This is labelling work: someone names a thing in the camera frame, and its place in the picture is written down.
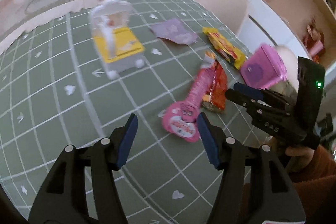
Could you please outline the person's orange sleeve forearm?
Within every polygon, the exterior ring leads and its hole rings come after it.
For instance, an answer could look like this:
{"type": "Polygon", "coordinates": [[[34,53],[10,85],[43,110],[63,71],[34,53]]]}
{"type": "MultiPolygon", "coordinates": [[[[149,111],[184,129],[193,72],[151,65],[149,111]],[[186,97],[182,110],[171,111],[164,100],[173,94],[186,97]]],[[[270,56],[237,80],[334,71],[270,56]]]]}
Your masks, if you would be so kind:
{"type": "Polygon", "coordinates": [[[297,163],[289,177],[306,214],[306,223],[335,223],[335,161],[319,145],[307,166],[297,163]]]}

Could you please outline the person's right hand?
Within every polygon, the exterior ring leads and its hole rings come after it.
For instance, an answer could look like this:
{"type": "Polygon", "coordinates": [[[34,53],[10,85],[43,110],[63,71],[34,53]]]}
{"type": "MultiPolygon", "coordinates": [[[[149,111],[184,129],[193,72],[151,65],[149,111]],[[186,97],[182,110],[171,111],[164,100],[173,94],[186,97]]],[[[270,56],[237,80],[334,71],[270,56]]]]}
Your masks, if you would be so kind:
{"type": "Polygon", "coordinates": [[[315,150],[309,147],[288,147],[285,150],[287,156],[295,157],[298,165],[307,166],[313,159],[315,150]]]}

